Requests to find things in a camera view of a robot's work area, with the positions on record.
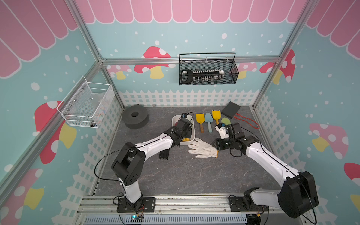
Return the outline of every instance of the black mounting plate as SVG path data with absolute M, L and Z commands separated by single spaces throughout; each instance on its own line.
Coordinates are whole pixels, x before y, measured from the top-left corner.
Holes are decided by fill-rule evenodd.
M 246 212 L 246 211 L 262 212 L 263 210 L 262 207 L 264 207 L 264 212 L 269 211 L 268 206 L 258 206 L 255 205 L 254 203 L 252 203 L 249 208 L 245 208 L 243 198 L 244 198 L 243 196 L 229 197 L 229 203 L 232 212 Z
M 156 198 L 143 198 L 142 203 L 145 205 L 144 206 L 144 211 L 140 210 L 139 213 L 141 213 L 141 212 L 154 212 L 155 201 L 156 201 Z M 116 212 L 134 212 L 134 210 L 126 202 L 125 198 L 120 198 L 120 202 L 119 202 L 119 205 L 117 206 Z

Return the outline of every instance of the wire basket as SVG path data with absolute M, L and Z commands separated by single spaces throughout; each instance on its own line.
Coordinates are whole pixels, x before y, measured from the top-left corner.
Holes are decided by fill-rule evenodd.
M 205 57 L 186 56 L 195 54 L 205 55 Z M 180 85 L 235 84 L 238 75 L 235 53 L 179 54 Z
M 97 128 L 115 96 L 113 87 L 110 84 L 88 82 L 85 77 L 79 82 L 80 88 L 64 107 L 62 105 L 70 91 L 57 110 L 70 126 Z

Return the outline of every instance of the ventilation grille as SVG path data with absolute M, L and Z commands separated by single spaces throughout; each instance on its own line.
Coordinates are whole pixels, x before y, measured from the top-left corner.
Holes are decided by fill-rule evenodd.
M 145 215 L 142 223 L 131 222 L 131 215 L 121 216 L 125 224 L 245 224 L 245 214 Z M 84 225 L 122 224 L 118 215 L 87 216 Z

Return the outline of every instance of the wooden handle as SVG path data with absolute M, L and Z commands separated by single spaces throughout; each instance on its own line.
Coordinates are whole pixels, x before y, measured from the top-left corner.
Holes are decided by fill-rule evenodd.
M 202 125 L 202 123 L 200 124 L 200 131 L 201 133 L 204 133 L 204 126 Z
M 212 132 L 211 123 L 208 122 L 208 123 L 207 123 L 207 126 L 208 126 L 208 128 L 209 128 L 209 133 L 211 133 L 211 132 Z

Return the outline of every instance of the red string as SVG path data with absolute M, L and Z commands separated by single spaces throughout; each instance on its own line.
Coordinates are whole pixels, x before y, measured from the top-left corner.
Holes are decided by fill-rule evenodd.
M 253 125 L 251 125 L 248 121 L 245 121 L 245 120 L 239 119 L 239 118 L 237 118 L 236 116 L 234 116 L 234 118 L 235 118 L 235 119 L 237 119 L 237 120 L 242 120 L 242 121 L 244 121 L 244 122 L 248 123 L 250 126 L 252 126 L 252 127 L 253 127 L 253 128 L 255 128 L 255 129 L 260 129 L 259 124 L 257 124 L 257 122 L 253 121 L 252 119 L 250 119 L 250 118 L 246 118 L 246 117 L 244 117 L 244 116 L 242 116 L 242 115 L 240 115 L 240 114 L 238 114 L 238 113 L 236 113 L 236 115 L 241 116 L 241 117 L 243 117 L 243 118 L 245 118 L 245 119 L 251 120 L 252 122 L 256 123 L 257 128 L 256 128 L 256 127 L 254 127 Z

